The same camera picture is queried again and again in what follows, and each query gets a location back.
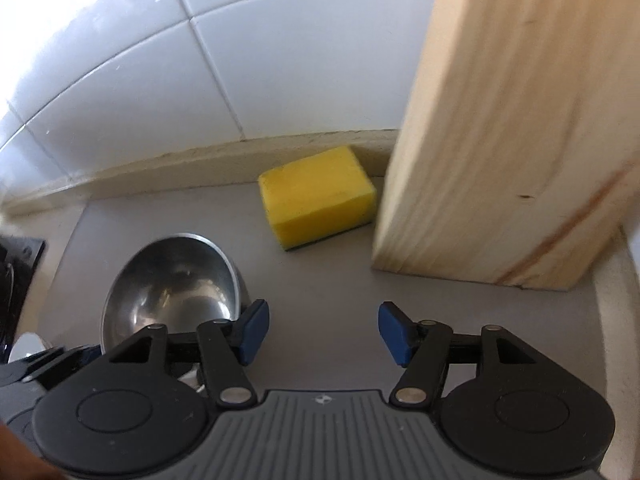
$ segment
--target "beige backsplash trim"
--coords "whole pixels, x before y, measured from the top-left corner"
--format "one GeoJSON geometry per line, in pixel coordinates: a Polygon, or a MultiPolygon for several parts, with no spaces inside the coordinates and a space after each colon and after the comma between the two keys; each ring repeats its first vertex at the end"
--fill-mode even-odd
{"type": "Polygon", "coordinates": [[[18,216],[87,200],[200,186],[255,182],[266,170],[348,144],[369,176],[384,176],[397,130],[361,130],[242,140],[167,153],[91,176],[55,181],[2,204],[18,216]]]}
{"type": "Polygon", "coordinates": [[[600,472],[609,480],[640,478],[640,290],[620,230],[591,269],[598,300],[607,390],[616,433],[600,472]]]}

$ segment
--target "tile wall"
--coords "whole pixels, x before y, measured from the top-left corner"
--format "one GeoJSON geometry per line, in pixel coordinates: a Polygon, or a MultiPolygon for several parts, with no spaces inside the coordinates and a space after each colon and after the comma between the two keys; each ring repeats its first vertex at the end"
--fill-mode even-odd
{"type": "Polygon", "coordinates": [[[0,195],[234,140],[398,128],[433,0],[0,0],[0,195]]]}

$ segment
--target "blue finger pad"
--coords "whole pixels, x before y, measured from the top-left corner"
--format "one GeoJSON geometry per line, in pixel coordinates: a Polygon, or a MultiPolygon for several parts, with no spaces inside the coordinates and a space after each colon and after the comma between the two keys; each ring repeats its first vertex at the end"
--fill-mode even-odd
{"type": "Polygon", "coordinates": [[[263,301],[242,330],[242,343],[238,348],[239,361],[242,366],[251,364],[255,359],[255,355],[269,331],[269,320],[269,305],[263,301]]]}
{"type": "Polygon", "coordinates": [[[378,330],[396,364],[407,366],[412,357],[408,329],[384,306],[378,310],[378,330]]]}

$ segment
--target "gray countertop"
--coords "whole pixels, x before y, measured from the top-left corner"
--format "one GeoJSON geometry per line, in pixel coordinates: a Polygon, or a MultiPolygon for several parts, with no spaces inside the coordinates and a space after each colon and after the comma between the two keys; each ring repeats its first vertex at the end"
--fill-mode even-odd
{"type": "MultiPolygon", "coordinates": [[[[264,218],[256,184],[91,202],[49,290],[40,335],[66,346],[97,343],[102,306],[119,270],[145,244],[176,232],[210,238],[235,261],[251,297],[269,302],[271,329],[248,369],[258,390],[378,388],[388,394],[402,370],[378,335],[377,309],[385,300],[457,332],[501,324],[605,389],[590,280],[570,292],[540,292],[379,272],[370,268],[371,225],[286,253],[264,218]]],[[[466,373],[454,370],[452,380],[466,373]]]]}

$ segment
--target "wooden block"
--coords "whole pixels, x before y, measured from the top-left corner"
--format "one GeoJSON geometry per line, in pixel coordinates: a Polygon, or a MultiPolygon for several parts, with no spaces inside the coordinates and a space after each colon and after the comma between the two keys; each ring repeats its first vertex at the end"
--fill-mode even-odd
{"type": "Polygon", "coordinates": [[[436,0],[378,269],[571,287],[640,188],[640,0],[436,0]]]}

